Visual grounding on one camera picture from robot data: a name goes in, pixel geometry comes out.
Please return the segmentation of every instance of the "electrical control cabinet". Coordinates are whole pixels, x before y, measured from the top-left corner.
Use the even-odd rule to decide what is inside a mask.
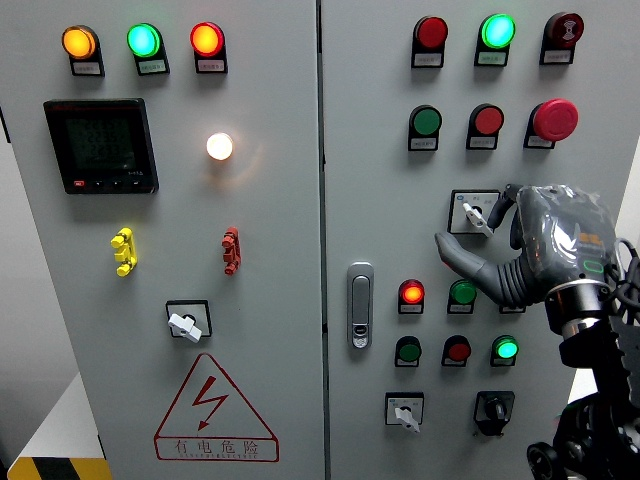
[[[577,13],[584,33],[572,64],[540,65],[545,25],[559,12]],[[508,63],[475,66],[481,24],[502,13],[515,22]],[[415,25],[426,16],[448,27],[442,68],[411,68]],[[447,231],[453,190],[507,183],[597,192],[615,219],[640,132],[640,44],[629,37],[638,18],[632,1],[322,2],[332,479],[531,478],[527,446],[553,439],[574,373],[560,361],[562,338],[550,332],[542,305],[500,314],[481,292],[454,292],[457,306],[473,301],[473,309],[448,314],[460,277],[442,264],[433,237]],[[531,112],[554,98],[577,107],[575,131],[553,149],[523,148]],[[504,114],[499,142],[468,150],[470,115],[483,104]],[[421,105],[441,114],[437,151],[407,149]],[[511,215],[492,238],[457,238],[502,263],[519,255],[509,248],[510,223]],[[354,262],[371,264],[376,277],[374,341],[360,350],[344,339]],[[421,315],[398,314],[398,285],[408,278],[424,285]],[[444,348],[456,335],[468,344]],[[502,335],[517,342],[497,347],[510,358],[492,352]],[[420,340],[416,368],[394,364],[406,336]],[[386,424],[388,392],[424,393],[419,434]],[[503,436],[474,422],[479,392],[512,392],[502,403],[487,397],[476,415],[504,418]]]
[[[0,5],[0,104],[114,479],[324,478],[316,20],[314,1]],[[226,74],[194,68],[203,22]],[[104,76],[70,69],[73,25],[99,36]],[[82,153],[66,193],[43,104],[117,99],[144,101],[158,188],[118,190],[140,168],[90,151],[139,132],[93,112],[54,120]],[[207,154],[217,132],[226,160]],[[198,343],[169,328],[176,302]]]

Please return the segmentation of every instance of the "red indicator light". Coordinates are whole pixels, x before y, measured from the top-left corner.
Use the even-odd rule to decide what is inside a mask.
[[[497,107],[486,107],[476,115],[474,125],[483,135],[493,135],[502,128],[504,115]]]
[[[198,55],[213,57],[224,47],[224,34],[215,23],[199,23],[191,30],[191,45]]]
[[[549,19],[545,33],[557,48],[572,48],[584,32],[584,21],[577,13],[557,13]]]
[[[425,17],[418,24],[416,38],[425,48],[439,48],[444,45],[449,28],[446,22],[439,17]]]
[[[578,125],[578,108],[569,100],[554,98],[538,108],[533,130],[543,140],[557,142],[573,133]]]
[[[424,287],[417,280],[407,280],[400,287],[402,290],[402,299],[415,305],[424,299]]]

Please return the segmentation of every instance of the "white wall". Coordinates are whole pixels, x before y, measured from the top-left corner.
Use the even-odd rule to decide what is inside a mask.
[[[13,150],[1,127],[0,218],[0,459],[8,466],[78,367]]]

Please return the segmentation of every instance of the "hazard stripe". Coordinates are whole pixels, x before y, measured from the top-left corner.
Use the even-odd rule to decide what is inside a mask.
[[[112,480],[103,458],[20,457],[8,480]]]

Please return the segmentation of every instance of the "red triangle warning sign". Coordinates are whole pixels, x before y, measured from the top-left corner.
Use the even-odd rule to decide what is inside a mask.
[[[202,353],[154,437],[160,460],[277,462],[278,439],[220,364]]]

